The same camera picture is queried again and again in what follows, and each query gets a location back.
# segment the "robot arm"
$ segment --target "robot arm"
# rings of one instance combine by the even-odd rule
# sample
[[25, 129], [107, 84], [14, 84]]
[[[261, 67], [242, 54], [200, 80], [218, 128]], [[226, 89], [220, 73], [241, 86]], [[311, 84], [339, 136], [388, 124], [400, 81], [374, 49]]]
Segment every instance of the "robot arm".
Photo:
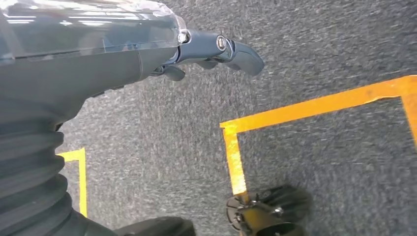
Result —
[[[0, 235], [119, 234], [75, 212], [59, 175], [56, 126], [89, 97], [148, 76], [181, 80], [177, 64], [225, 63], [251, 75], [264, 66], [250, 47], [187, 30], [152, 1], [3, 0], [0, 11]], [[193, 235], [189, 222], [154, 222]]]

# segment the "yellow tape corner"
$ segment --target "yellow tape corner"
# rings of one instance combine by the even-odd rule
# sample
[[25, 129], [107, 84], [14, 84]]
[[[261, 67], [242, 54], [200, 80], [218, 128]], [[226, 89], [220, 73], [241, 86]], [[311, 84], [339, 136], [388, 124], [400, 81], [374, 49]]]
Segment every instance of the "yellow tape corner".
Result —
[[87, 173], [86, 173], [86, 150], [69, 151], [58, 154], [65, 162], [78, 161], [78, 173], [80, 182], [80, 213], [87, 217]]
[[361, 106], [384, 98], [401, 97], [417, 146], [417, 75], [371, 84], [220, 124], [226, 144], [233, 194], [246, 192], [237, 134], [297, 119]]

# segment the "transparent plastic cover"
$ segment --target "transparent plastic cover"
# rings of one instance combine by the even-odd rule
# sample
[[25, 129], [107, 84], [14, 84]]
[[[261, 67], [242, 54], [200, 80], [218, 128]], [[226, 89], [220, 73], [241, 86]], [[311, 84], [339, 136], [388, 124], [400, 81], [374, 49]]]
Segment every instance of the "transparent plastic cover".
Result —
[[0, 0], [0, 64], [177, 47], [183, 19], [148, 0]]

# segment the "gray carpet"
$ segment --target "gray carpet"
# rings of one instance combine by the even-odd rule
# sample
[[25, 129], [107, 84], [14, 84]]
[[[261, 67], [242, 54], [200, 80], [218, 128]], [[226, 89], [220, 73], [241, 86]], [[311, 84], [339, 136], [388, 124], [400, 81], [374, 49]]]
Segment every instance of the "gray carpet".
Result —
[[[200, 236], [236, 235], [220, 122], [417, 74], [414, 0], [164, 2], [190, 28], [252, 45], [266, 67], [250, 78], [190, 65], [181, 82], [149, 78], [86, 102], [59, 152], [86, 148], [89, 218], [110, 228], [179, 215]], [[400, 100], [238, 138], [249, 189], [291, 183], [313, 195], [310, 235], [417, 234], [416, 149]], [[65, 172], [77, 181], [75, 163]]]

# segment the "yellow tape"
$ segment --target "yellow tape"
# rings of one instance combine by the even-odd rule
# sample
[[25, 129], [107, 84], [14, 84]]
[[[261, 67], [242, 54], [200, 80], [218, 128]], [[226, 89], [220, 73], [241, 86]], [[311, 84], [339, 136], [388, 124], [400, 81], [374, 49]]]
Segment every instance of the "yellow tape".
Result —
[[221, 123], [233, 194], [246, 191], [238, 133], [400, 96], [417, 146], [417, 75], [363, 86]]
[[228, 134], [228, 130], [225, 129], [223, 130], [223, 137], [226, 143], [227, 163], [233, 195], [244, 193], [246, 192], [246, 181], [239, 152], [238, 136], [236, 133]]
[[86, 150], [84, 148], [58, 154], [65, 162], [78, 161], [80, 182], [80, 213], [87, 217], [87, 173], [86, 173]]

